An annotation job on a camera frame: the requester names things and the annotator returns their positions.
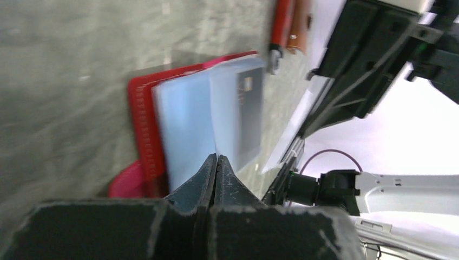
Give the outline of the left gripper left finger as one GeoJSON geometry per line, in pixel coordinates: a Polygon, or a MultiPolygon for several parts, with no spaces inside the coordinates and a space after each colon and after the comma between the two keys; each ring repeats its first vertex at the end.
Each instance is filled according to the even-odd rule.
{"type": "Polygon", "coordinates": [[[218,158],[165,199],[56,200],[35,207],[2,259],[215,259],[218,158]]]}

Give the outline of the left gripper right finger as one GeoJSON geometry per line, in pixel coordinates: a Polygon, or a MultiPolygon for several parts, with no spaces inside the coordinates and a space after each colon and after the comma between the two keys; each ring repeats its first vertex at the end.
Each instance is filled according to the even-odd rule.
{"type": "Polygon", "coordinates": [[[365,259],[348,215],[336,207],[229,205],[215,191],[210,259],[365,259]]]}

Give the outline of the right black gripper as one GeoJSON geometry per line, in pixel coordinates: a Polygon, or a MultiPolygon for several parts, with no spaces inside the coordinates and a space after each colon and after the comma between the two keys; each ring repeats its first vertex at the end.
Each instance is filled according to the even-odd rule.
{"type": "MultiPolygon", "coordinates": [[[[412,36],[416,43],[409,60],[413,69],[405,79],[427,79],[458,103],[458,1],[434,1],[429,12],[435,17],[419,25],[412,36]]],[[[362,118],[377,74],[399,52],[414,24],[415,17],[408,14],[381,14],[378,1],[346,1],[319,67],[306,77],[324,76],[333,82],[305,118],[300,137],[362,118]]]]}

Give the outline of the silver grey credit card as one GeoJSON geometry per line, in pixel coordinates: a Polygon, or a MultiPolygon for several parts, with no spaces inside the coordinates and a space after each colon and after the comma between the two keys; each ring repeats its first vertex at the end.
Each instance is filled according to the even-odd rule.
{"type": "Polygon", "coordinates": [[[238,74],[238,167],[240,169],[244,168],[260,153],[264,75],[265,69],[263,67],[238,74]]]}

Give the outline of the red card holder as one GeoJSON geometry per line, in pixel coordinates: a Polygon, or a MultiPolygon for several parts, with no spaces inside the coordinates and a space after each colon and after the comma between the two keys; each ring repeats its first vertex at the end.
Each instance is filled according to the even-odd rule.
{"type": "Polygon", "coordinates": [[[254,50],[129,80],[138,161],[110,183],[109,198],[165,197],[210,154],[239,171],[238,74],[265,62],[254,50]]]}

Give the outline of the thin white credit card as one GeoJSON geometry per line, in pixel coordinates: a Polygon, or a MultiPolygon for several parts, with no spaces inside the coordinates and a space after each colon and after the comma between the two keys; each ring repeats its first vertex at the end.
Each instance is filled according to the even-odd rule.
{"type": "Polygon", "coordinates": [[[304,95],[290,117],[284,132],[261,171],[261,174],[265,174],[269,170],[276,168],[285,160],[286,156],[290,153],[290,147],[305,118],[311,113],[311,110],[314,110],[316,100],[324,90],[327,90],[328,85],[332,82],[333,79],[322,76],[314,77],[311,82],[309,82],[304,95]]]}

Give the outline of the brown card holder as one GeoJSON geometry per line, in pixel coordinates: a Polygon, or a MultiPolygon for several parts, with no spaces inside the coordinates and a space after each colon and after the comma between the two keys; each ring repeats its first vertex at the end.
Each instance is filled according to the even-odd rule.
{"type": "Polygon", "coordinates": [[[311,9],[311,0],[294,1],[292,23],[286,44],[286,49],[292,54],[307,53],[307,38],[312,23],[311,9]]]}

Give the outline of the red handled adjustable wrench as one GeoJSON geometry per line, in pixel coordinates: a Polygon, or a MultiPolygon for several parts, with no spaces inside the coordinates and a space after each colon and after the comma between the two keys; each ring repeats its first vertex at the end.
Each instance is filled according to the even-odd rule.
{"type": "Polygon", "coordinates": [[[280,60],[284,56],[284,49],[288,41],[292,15],[294,10],[294,0],[277,0],[274,13],[271,39],[269,49],[269,73],[277,75],[280,68],[280,60]]]}

